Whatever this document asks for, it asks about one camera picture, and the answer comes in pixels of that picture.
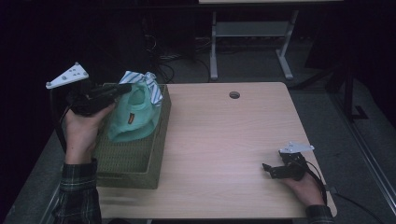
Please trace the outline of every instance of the black controller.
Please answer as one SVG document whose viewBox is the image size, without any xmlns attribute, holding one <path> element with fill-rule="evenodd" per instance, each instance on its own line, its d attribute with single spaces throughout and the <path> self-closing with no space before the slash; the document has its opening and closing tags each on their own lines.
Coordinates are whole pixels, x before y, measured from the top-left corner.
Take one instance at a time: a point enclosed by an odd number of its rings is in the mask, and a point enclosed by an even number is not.
<svg viewBox="0 0 396 224">
<path fill-rule="evenodd" d="M 114 103 L 131 88 L 130 83 L 93 87 L 88 79 L 84 79 L 80 81 L 79 88 L 66 95 L 66 101 L 75 114 L 90 116 Z"/>
<path fill-rule="evenodd" d="M 305 171 L 309 170 L 304 156 L 300 153 L 281 153 L 284 166 L 272 167 L 265 163 L 262 164 L 264 170 L 270 173 L 273 179 L 293 178 L 294 180 L 301 180 L 304 177 Z"/>
</svg>

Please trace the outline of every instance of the person's right hand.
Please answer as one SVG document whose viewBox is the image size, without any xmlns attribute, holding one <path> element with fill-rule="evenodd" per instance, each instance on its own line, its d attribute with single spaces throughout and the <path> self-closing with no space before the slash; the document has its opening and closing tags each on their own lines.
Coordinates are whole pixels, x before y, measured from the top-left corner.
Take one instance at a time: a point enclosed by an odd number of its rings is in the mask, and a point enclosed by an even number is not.
<svg viewBox="0 0 396 224">
<path fill-rule="evenodd" d="M 115 107 L 111 104 L 90 117 L 76 115 L 72 110 L 66 114 L 66 144 L 64 158 L 66 164 L 83 164 L 91 162 L 91 154 L 95 148 L 96 135 L 102 119 Z"/>
<path fill-rule="evenodd" d="M 310 174 L 305 173 L 304 177 L 300 181 L 296 181 L 291 178 L 282 179 L 281 181 L 291 188 L 297 198 L 305 206 L 319 204 L 324 205 L 318 184 Z"/>
</svg>

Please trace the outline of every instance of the table leg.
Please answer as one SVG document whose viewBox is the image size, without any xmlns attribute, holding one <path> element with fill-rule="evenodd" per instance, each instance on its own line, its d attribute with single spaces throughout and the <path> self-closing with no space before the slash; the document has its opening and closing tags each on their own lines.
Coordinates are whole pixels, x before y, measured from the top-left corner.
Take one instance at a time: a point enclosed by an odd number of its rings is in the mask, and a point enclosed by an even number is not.
<svg viewBox="0 0 396 224">
<path fill-rule="evenodd" d="M 286 79 L 293 79 L 293 74 L 290 71 L 288 62 L 286 61 L 285 54 L 286 50 L 288 49 L 291 34 L 293 33 L 294 29 L 294 24 L 297 20 L 297 15 L 298 15 L 298 10 L 293 11 L 293 14 L 291 15 L 288 28 L 285 33 L 285 42 L 283 43 L 282 47 L 280 49 L 276 50 L 276 56 L 279 59 L 280 66 L 282 67 L 283 74 L 285 74 Z"/>
<path fill-rule="evenodd" d="M 210 79 L 218 79 L 218 61 L 216 59 L 216 12 L 212 21 L 212 50 L 210 52 Z"/>
</svg>

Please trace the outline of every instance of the wicker basket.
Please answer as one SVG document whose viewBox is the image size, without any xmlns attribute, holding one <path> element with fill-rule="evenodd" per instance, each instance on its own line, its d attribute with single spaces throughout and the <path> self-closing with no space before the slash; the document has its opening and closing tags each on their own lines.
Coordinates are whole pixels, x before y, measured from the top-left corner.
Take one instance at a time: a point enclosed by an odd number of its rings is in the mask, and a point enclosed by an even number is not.
<svg viewBox="0 0 396 224">
<path fill-rule="evenodd" d="M 166 85 L 160 85 L 163 104 L 160 120 L 148 137 L 126 143 L 107 138 L 109 116 L 97 138 L 94 157 L 98 160 L 97 186 L 130 189 L 156 189 L 163 162 L 163 147 L 171 110 Z"/>
</svg>

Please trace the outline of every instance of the table top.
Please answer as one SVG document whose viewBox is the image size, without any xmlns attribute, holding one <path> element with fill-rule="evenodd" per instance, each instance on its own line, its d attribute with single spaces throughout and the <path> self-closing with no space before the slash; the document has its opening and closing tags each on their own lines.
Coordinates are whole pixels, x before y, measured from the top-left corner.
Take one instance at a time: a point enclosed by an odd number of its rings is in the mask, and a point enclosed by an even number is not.
<svg viewBox="0 0 396 224">
<path fill-rule="evenodd" d="M 103 217 L 305 217 L 262 169 L 289 141 L 309 144 L 283 83 L 168 85 L 172 108 L 157 189 L 98 188 Z M 240 97 L 232 99 L 231 91 Z M 312 151 L 303 153 L 318 167 Z M 330 194 L 329 206 L 336 209 Z"/>
</svg>

